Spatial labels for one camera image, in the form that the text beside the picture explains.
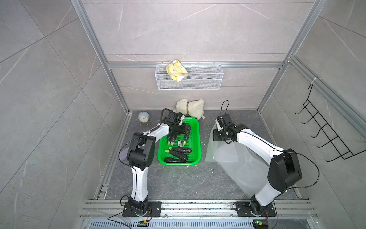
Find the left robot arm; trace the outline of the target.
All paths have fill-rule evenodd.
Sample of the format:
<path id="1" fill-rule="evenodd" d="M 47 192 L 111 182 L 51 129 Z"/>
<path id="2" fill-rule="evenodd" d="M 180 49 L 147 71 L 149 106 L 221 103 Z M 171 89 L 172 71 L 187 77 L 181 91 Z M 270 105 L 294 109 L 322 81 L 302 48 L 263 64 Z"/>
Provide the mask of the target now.
<path id="1" fill-rule="evenodd" d="M 145 214 L 149 209 L 147 174 L 153 162 L 155 143 L 166 136 L 168 146 L 173 146 L 178 135 L 184 135 L 184 147 L 191 132 L 191 127 L 183 123 L 185 116 L 181 112 L 176 113 L 168 108 L 163 111 L 168 111 L 168 116 L 161 116 L 160 122 L 154 128 L 134 133 L 126 156 L 132 168 L 132 194 L 128 204 L 139 214 Z"/>

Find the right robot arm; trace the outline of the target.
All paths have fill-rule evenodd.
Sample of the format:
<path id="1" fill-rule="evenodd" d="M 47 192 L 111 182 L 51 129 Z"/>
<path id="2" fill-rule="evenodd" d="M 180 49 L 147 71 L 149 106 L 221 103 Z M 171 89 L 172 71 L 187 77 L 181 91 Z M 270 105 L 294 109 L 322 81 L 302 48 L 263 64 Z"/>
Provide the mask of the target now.
<path id="1" fill-rule="evenodd" d="M 229 114 L 218 116 L 215 123 L 213 141 L 228 145 L 240 143 L 249 147 L 269 165 L 266 184 L 250 199 L 252 215 L 263 215 L 278 196 L 302 179 L 296 152 L 269 143 L 243 124 L 236 125 Z"/>

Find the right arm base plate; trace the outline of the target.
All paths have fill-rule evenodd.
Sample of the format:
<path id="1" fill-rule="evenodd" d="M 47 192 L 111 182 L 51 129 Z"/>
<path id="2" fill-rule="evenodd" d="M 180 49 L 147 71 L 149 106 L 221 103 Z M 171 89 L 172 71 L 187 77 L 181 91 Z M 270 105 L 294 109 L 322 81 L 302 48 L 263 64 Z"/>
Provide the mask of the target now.
<path id="1" fill-rule="evenodd" d="M 276 211 L 273 204 L 261 206 L 250 201 L 237 201 L 234 209 L 239 217 L 275 217 Z"/>

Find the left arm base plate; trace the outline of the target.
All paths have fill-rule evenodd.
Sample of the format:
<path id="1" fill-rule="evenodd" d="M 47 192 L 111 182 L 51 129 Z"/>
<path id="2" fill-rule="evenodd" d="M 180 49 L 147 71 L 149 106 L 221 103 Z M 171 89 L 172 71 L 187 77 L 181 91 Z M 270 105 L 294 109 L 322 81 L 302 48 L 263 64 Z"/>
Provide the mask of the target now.
<path id="1" fill-rule="evenodd" d="M 125 203 L 123 217 L 160 217 L 162 202 L 148 201 L 138 204 Z"/>

